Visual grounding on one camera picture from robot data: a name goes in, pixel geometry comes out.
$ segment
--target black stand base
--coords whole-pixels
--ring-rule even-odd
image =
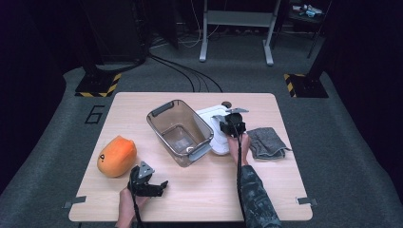
[[[96,74],[86,73],[75,90],[79,97],[109,97],[118,84],[121,74],[98,70]]]
[[[310,80],[303,74],[284,74],[291,97],[328,98],[320,80]]]

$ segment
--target person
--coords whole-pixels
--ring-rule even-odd
[[[239,142],[238,139],[227,136],[228,147],[235,165],[238,165]],[[242,206],[247,228],[255,227],[282,227],[276,210],[270,201],[261,179],[255,169],[248,163],[247,153],[250,146],[250,138],[246,133],[240,135],[241,144],[241,176],[240,191]],[[136,203],[141,210],[149,198],[136,197]],[[130,191],[125,188],[120,192],[119,217],[116,223],[118,228],[128,228],[136,219],[134,203]]]

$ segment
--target hand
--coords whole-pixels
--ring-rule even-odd
[[[136,203],[139,206],[139,210],[145,206],[148,199],[149,197],[136,196]],[[119,193],[119,217],[115,226],[119,228],[131,227],[131,223],[136,219],[135,215],[136,213],[134,211],[134,203],[130,190],[124,188]]]
[[[233,138],[231,136],[227,136],[227,141],[228,141],[229,153],[234,159],[235,165],[238,165],[238,149],[239,149],[238,139]],[[249,145],[251,144],[251,139],[246,133],[243,133],[242,135],[240,135],[240,143],[242,153],[240,165],[244,166],[248,164],[246,156],[249,152]]]

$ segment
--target orange ball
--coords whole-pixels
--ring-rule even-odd
[[[117,136],[101,151],[97,166],[107,177],[116,178],[133,166],[136,156],[136,144]]]

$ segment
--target tape piece on table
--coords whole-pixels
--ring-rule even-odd
[[[309,199],[309,198],[297,198],[297,203],[301,204],[310,204],[311,206],[317,206],[317,199]]]
[[[71,201],[66,201],[65,204],[63,204],[63,209],[69,209],[71,208],[71,206],[75,203],[81,203],[81,202],[85,202],[86,201],[86,197],[78,197],[78,198],[73,198],[71,199]]]

